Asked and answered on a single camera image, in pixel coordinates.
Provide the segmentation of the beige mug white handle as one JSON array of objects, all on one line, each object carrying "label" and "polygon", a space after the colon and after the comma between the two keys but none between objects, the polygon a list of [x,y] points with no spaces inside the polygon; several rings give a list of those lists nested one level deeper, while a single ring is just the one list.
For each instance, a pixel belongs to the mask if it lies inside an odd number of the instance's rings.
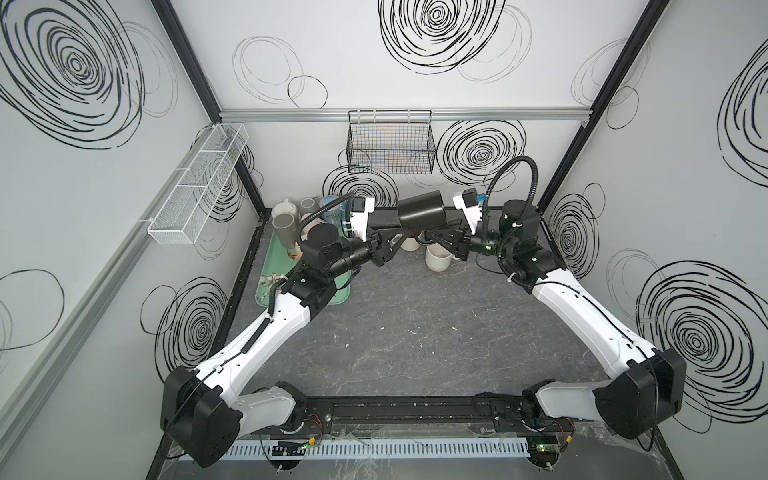
[{"label": "beige mug white handle", "polygon": [[425,263],[428,269],[440,273],[446,271],[453,260],[453,254],[438,243],[426,247]]}]

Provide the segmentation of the white mug red inside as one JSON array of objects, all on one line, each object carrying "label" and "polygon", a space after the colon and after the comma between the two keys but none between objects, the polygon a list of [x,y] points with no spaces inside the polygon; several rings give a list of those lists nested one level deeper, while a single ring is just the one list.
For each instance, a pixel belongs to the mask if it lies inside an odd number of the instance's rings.
[{"label": "white mug red inside", "polygon": [[420,248],[420,243],[413,237],[406,238],[400,248],[403,251],[414,252]]}]

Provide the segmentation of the black speckled mug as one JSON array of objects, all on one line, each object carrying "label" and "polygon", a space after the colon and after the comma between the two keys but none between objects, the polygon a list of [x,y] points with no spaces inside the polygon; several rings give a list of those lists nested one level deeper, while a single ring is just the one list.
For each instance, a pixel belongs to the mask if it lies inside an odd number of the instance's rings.
[{"label": "black speckled mug", "polygon": [[398,220],[402,227],[413,231],[439,228],[447,223],[447,215],[439,190],[402,199],[397,205]]}]

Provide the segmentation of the tall grey mug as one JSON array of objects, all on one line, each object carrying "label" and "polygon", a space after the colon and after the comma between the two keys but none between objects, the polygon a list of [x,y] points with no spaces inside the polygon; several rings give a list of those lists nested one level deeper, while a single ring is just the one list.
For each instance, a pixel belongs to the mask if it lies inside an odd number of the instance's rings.
[{"label": "tall grey mug", "polygon": [[290,213],[278,214],[272,218],[272,226],[287,255],[292,259],[298,258],[300,256],[298,247],[300,230],[296,217]]}]

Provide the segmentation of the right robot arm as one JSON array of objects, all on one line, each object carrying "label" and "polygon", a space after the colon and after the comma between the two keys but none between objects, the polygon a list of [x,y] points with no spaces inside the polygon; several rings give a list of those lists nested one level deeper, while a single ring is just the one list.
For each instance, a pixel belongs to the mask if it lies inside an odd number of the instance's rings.
[{"label": "right robot arm", "polygon": [[636,439],[678,414],[683,406],[686,362],[633,332],[580,284],[562,258],[541,242],[538,212],[524,201],[504,204],[499,227],[483,231],[468,220],[425,231],[424,236],[464,260],[491,254],[507,281],[553,311],[598,360],[601,382],[544,380],[523,393],[522,418],[602,422],[613,433]]}]

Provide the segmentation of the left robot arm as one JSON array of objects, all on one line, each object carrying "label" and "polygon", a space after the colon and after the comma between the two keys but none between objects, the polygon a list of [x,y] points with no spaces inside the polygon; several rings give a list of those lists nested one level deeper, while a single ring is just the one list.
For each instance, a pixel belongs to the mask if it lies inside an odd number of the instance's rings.
[{"label": "left robot arm", "polygon": [[232,342],[196,367],[180,366],[165,381],[161,428],[186,455],[206,468],[234,442],[269,427],[290,432],[304,425],[306,397],[285,382],[247,394],[255,373],[337,292],[337,277],[372,262],[391,260],[408,229],[368,229],[345,239],[322,223],[311,228],[302,256],[270,291],[267,309]]}]

